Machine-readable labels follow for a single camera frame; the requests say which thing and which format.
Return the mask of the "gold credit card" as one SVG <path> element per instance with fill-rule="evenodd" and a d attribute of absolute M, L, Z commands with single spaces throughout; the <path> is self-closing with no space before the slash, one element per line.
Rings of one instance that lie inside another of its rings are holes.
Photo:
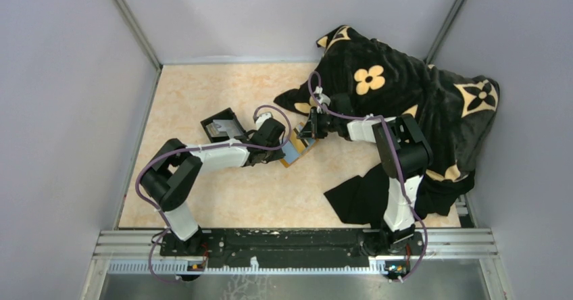
<path fill-rule="evenodd" d="M 312 138 L 299 138 L 299 133 L 300 129 L 298 127 L 294 128 L 289 141 L 295 148 L 296 152 L 303 153 L 315 143 L 315 140 Z"/>

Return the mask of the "blue credit card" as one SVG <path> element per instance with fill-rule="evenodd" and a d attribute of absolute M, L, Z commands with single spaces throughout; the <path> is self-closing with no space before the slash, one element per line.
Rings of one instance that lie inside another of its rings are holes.
<path fill-rule="evenodd" d="M 297 148 L 294 146 L 291 140 L 288 140 L 281 150 L 284 153 L 284 157 L 280 161 L 286 168 L 294 163 L 300 156 Z"/>

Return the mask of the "white card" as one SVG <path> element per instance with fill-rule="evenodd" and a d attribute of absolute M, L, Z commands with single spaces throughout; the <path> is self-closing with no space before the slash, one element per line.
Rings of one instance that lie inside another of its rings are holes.
<path fill-rule="evenodd" d="M 243 134 L 243 131 L 234 120 L 213 120 L 206 128 L 212 138 L 233 139 Z"/>

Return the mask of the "black plastic box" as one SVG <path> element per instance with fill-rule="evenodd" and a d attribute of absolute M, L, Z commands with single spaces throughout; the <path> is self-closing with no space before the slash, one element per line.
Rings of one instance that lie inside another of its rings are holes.
<path fill-rule="evenodd" d="M 211 143 L 224 142 L 246 133 L 230 107 L 200 121 L 200 124 Z"/>

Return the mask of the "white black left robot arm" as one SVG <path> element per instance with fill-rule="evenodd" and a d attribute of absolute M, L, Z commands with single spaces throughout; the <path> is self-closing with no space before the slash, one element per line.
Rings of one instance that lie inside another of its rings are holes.
<path fill-rule="evenodd" d="M 174 246 L 186 255 L 201 250 L 203 237 L 186 200 L 201 174 L 226 168 L 266 164 L 284 157 L 282 139 L 287 127 L 274 118 L 257 121 L 256 130 L 227 141 L 186 146 L 170 139 L 136 179 L 168 225 Z"/>

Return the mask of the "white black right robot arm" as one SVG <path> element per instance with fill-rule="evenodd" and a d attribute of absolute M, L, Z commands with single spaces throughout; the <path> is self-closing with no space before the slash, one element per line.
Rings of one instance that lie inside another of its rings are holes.
<path fill-rule="evenodd" d="M 432 151 L 413 116 L 357 117 L 347 94 L 327 97 L 311 94 L 316 106 L 309 111 L 298 139 L 323 139 L 331 132 L 348 141 L 374 143 L 389 183 L 388 203 L 382 217 L 380 244 L 398 254 L 415 234 L 414 205 L 418 187 L 432 162 Z"/>

